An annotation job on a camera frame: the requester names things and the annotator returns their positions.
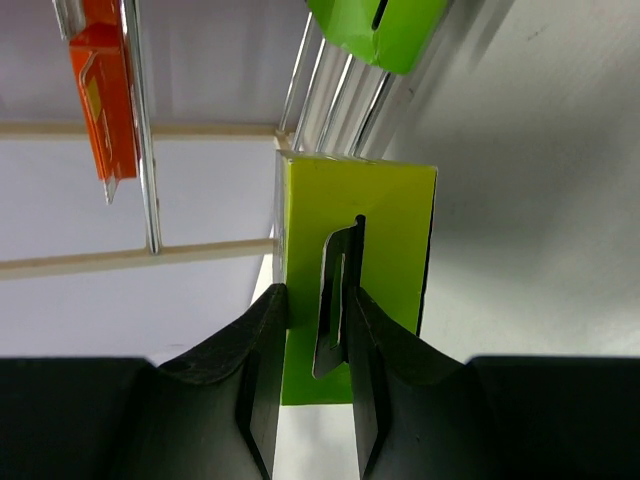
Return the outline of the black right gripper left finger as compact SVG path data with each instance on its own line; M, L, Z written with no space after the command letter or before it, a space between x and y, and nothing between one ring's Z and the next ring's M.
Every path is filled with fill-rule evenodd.
M270 286L183 354L5 358L5 479L268 479L288 302Z

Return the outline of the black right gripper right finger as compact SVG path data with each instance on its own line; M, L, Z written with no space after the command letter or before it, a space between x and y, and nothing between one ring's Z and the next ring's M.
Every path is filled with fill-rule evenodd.
M477 356L458 362L364 291L347 314L364 479L635 479L639 362Z

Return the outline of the black green razor box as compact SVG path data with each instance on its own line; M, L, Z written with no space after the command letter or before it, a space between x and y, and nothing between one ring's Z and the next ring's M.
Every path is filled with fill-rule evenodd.
M346 302L359 285L421 330L438 170L280 150L273 280L287 287L284 406L348 404Z
M447 0L309 0L324 37L366 64L396 75L417 65L447 13Z

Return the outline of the orange Gillette razor box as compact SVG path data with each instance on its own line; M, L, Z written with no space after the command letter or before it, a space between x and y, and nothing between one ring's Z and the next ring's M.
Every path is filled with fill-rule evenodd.
M78 3L69 53L96 171L107 203L119 183L137 176L127 47L118 1Z

